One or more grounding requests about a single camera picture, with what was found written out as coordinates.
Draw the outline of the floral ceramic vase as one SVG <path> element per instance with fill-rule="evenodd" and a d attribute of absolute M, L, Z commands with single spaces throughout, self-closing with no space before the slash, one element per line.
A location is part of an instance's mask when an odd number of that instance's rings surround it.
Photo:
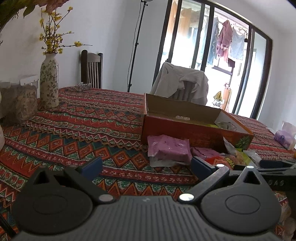
<path fill-rule="evenodd" d="M 56 53 L 46 54 L 46 57 L 41 64 L 40 110 L 55 108 L 59 105 L 59 65 L 55 57 Z"/>

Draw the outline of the dark wooden chair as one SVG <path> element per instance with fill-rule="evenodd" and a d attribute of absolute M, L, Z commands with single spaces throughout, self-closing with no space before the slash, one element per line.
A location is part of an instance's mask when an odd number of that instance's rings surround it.
<path fill-rule="evenodd" d="M 81 82 L 102 89 L 103 53 L 81 52 Z"/>

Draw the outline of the chair with beige jacket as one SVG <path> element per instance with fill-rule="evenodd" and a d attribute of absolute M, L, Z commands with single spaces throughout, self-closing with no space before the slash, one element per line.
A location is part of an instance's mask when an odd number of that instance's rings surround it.
<path fill-rule="evenodd" d="M 208 78 L 203 71 L 165 62 L 150 94 L 206 105 L 208 90 Z"/>

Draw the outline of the studio light on stand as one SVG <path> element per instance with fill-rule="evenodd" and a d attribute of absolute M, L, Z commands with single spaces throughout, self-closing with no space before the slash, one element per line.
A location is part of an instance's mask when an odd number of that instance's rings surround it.
<path fill-rule="evenodd" d="M 140 35 L 140 29 L 142 26 L 142 20 L 144 17 L 145 8 L 149 5 L 149 2 L 151 1 L 144 1 L 144 0 L 140 1 L 140 8 L 138 12 L 137 23 L 136 23 L 134 35 L 133 35 L 133 49 L 131 52 L 128 71 L 127 71 L 127 92 L 130 92 L 130 89 L 132 87 L 132 75 L 133 75 L 135 57 L 137 54 L 137 47 L 139 45 L 138 40 Z"/>

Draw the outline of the hanging grey blue shirt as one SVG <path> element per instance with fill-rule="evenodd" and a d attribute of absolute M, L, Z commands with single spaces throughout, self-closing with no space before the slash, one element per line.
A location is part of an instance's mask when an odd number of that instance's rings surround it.
<path fill-rule="evenodd" d="M 234 28 L 232 30 L 232 42 L 230 44 L 228 57 L 231 59 L 243 60 L 245 36 L 238 34 Z"/>

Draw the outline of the purple tissue pack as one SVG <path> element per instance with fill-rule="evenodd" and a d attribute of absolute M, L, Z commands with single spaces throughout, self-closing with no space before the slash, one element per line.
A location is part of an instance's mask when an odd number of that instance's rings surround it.
<path fill-rule="evenodd" d="M 281 130 L 275 133 L 274 140 L 290 151 L 295 147 L 295 135 L 295 126 L 284 121 Z"/>

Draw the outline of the white orange cracker packet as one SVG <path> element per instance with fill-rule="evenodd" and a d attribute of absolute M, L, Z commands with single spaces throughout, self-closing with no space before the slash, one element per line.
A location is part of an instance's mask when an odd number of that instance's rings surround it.
<path fill-rule="evenodd" d="M 221 128 L 224 130 L 230 130 L 230 131 L 234 131 L 234 132 L 237 131 L 237 126 L 229 121 L 216 121 L 215 125 L 217 125 L 218 128 Z"/>

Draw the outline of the pink artificial flowers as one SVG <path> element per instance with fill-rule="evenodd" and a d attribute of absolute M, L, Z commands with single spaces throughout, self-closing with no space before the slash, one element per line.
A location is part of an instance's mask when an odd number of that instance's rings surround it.
<path fill-rule="evenodd" d="M 23 17 L 29 15 L 36 6 L 45 6 L 46 12 L 51 13 L 66 2 L 67 0 L 1 0 L 1 32 L 12 18 L 18 16 L 22 9 L 25 9 Z"/>

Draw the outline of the patterned red tablecloth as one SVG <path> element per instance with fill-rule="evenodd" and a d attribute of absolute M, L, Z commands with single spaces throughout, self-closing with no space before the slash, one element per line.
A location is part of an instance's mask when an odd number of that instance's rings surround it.
<path fill-rule="evenodd" d="M 152 168 L 141 142 L 144 96 L 112 90 L 63 88 L 57 108 L 4 129 L 1 205 L 10 208 L 41 166 L 61 170 L 102 158 L 95 183 L 114 196 L 150 196 L 168 207 L 197 178 L 189 168 Z"/>

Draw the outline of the yellow flower branches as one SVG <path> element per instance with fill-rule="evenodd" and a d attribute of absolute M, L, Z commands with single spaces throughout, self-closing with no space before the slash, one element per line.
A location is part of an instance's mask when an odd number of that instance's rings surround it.
<path fill-rule="evenodd" d="M 57 12 L 57 10 L 47 13 L 45 9 L 42 9 L 39 23 L 43 32 L 39 36 L 39 41 L 45 44 L 41 47 L 44 55 L 62 54 L 64 48 L 90 46 L 90 44 L 83 44 L 80 41 L 75 41 L 73 44 L 69 45 L 63 44 L 63 38 L 66 35 L 74 34 L 74 32 L 68 31 L 60 33 L 60 24 L 72 11 L 73 7 L 70 6 L 67 9 L 67 13 L 63 16 L 61 13 Z"/>

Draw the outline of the black framed sliding door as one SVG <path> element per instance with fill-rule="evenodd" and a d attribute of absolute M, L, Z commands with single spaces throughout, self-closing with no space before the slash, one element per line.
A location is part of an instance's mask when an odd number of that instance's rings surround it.
<path fill-rule="evenodd" d="M 238 14 L 212 1 L 169 1 L 155 71 L 165 62 L 203 71 L 208 106 L 257 119 L 273 41 Z"/>

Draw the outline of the hanging blue garment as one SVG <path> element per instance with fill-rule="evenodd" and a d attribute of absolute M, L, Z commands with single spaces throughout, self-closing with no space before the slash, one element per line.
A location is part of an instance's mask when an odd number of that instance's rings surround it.
<path fill-rule="evenodd" d="M 207 64 L 208 65 L 213 65 L 214 59 L 216 59 L 217 52 L 217 41 L 219 37 L 219 21 L 218 18 L 215 17 L 213 20 L 213 26 L 212 26 L 212 32 L 211 32 L 211 40 L 210 40 L 210 47 L 209 47 L 209 52 L 208 52 L 208 59 L 207 59 Z"/>

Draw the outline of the clear jar of seeds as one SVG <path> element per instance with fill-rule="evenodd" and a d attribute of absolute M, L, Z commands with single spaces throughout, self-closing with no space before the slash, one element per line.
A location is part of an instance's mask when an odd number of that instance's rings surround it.
<path fill-rule="evenodd" d="M 22 123 L 37 112 L 38 75 L 23 75 L 18 82 L 1 82 L 1 118 L 9 123 Z"/>

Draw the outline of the red cartoon snack bag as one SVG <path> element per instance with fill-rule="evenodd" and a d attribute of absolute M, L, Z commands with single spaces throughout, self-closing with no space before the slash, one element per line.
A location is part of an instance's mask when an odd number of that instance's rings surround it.
<path fill-rule="evenodd" d="M 233 155 L 210 157 L 206 158 L 205 161 L 213 166 L 216 166 L 217 164 L 223 164 L 230 170 L 233 170 L 235 165 L 240 165 L 239 160 Z"/>

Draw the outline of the hanging pink shirt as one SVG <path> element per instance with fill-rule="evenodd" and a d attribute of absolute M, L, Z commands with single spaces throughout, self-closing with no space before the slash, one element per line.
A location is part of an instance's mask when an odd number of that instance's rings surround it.
<path fill-rule="evenodd" d="M 232 42 L 233 30 L 229 20 L 226 20 L 223 24 L 223 28 L 219 34 L 216 46 L 216 53 L 219 58 L 224 58 L 224 61 L 228 61 L 228 51 Z"/>

